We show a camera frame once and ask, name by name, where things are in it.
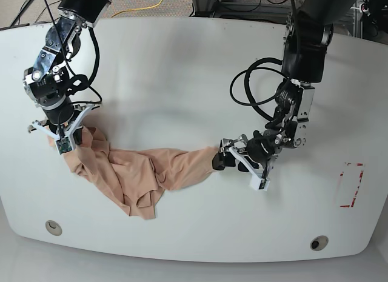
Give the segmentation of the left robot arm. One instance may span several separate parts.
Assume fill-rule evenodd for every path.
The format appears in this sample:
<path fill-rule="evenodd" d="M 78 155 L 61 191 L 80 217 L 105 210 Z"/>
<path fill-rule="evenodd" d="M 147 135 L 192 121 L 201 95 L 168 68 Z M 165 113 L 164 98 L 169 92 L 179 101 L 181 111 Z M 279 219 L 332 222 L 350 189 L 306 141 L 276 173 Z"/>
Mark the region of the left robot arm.
<path fill-rule="evenodd" d="M 291 1 L 282 59 L 262 58 L 241 72 L 247 102 L 233 98 L 241 106 L 252 107 L 267 120 L 263 133 L 254 131 L 252 139 L 222 139 L 212 160 L 214 170 L 238 166 L 243 172 L 261 169 L 259 179 L 267 183 L 272 164 L 284 148 L 296 149 L 306 143 L 306 125 L 312 105 L 314 83 L 322 80 L 324 63 L 333 36 L 334 23 L 342 18 L 357 0 Z M 283 77 L 273 96 L 257 101 L 250 87 L 255 70 L 268 64 L 281 66 Z"/>

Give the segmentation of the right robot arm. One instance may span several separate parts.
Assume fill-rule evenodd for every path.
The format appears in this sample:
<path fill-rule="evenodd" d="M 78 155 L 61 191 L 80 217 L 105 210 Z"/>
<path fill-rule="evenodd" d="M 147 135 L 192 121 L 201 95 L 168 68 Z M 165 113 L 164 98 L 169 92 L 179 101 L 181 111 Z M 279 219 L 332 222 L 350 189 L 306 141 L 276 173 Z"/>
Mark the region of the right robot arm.
<path fill-rule="evenodd" d="M 59 19 L 48 30 L 34 65 L 24 72 L 26 94 L 45 113 L 45 119 L 33 121 L 28 131 L 46 133 L 60 154 L 81 144 L 82 120 L 102 103 L 102 99 L 72 101 L 70 97 L 90 89 L 96 78 L 100 51 L 93 29 L 111 3 L 112 0 L 62 0 L 58 7 Z M 83 29 L 89 31 L 95 49 L 90 76 L 76 74 L 69 66 L 81 47 L 79 37 Z"/>

